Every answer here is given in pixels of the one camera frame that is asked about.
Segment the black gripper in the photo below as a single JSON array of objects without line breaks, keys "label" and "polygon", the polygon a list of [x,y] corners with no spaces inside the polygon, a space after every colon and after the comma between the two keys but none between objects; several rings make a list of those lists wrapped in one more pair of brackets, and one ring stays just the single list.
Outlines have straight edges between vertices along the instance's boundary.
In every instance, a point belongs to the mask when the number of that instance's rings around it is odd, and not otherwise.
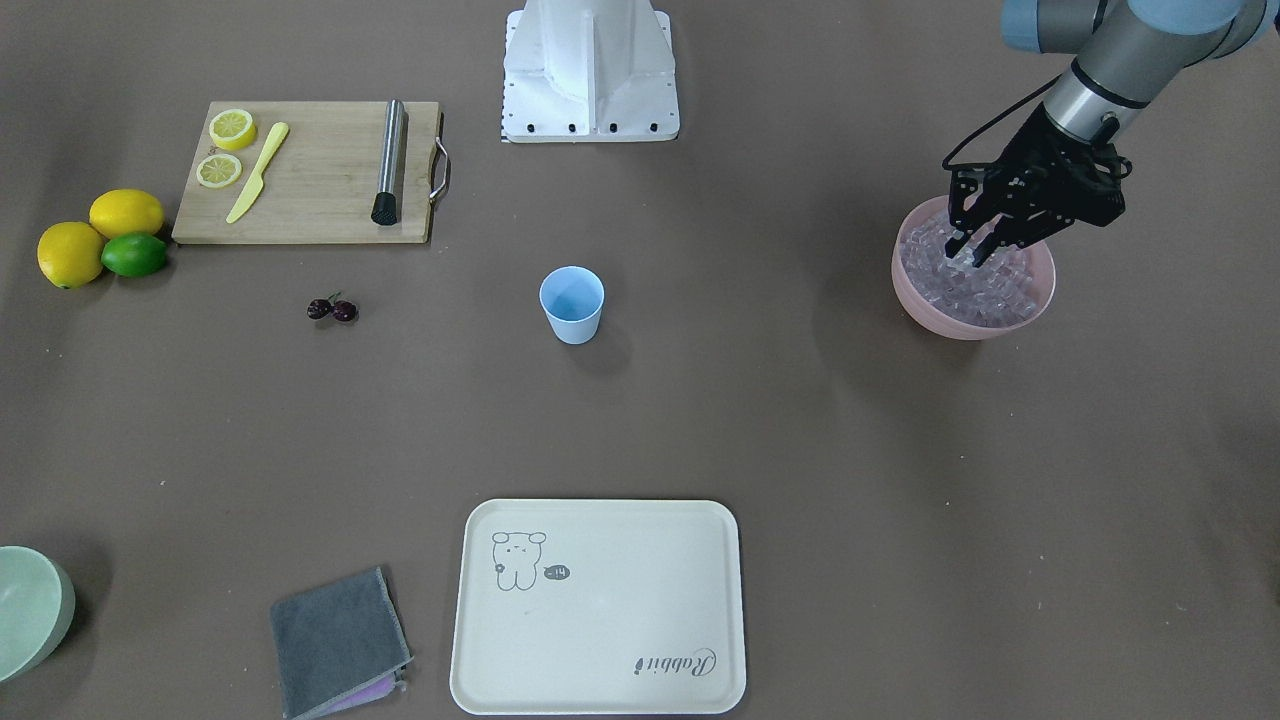
[{"label": "black gripper", "polygon": [[972,250],[972,265],[980,268],[997,252],[1020,249],[1018,236],[1048,236],[1074,222],[1106,227],[1119,219],[1132,163],[1111,143],[1065,133],[1039,105],[996,160],[946,161],[945,169],[952,173],[952,232],[943,254],[957,258],[986,224]]}]

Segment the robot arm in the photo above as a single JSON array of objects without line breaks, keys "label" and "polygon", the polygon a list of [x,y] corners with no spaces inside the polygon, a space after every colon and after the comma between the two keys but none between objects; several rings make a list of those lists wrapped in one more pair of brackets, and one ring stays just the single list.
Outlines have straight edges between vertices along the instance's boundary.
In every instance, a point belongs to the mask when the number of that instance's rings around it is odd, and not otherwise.
[{"label": "robot arm", "polygon": [[1001,249],[1028,249],[1076,222],[1116,220],[1132,163],[1115,137],[1183,69],[1231,55],[1276,26],[1275,1],[1006,1],[1009,46],[1071,61],[1027,96],[1032,111],[997,159],[943,159],[954,229],[946,256],[972,246],[980,266]]}]

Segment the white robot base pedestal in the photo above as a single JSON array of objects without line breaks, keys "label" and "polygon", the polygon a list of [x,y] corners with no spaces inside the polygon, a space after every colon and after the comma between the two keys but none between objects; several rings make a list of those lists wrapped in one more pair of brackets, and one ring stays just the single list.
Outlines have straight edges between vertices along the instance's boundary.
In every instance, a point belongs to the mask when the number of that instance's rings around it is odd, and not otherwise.
[{"label": "white robot base pedestal", "polygon": [[500,137],[639,143],[678,137],[671,18],[649,1],[527,1],[504,23]]}]

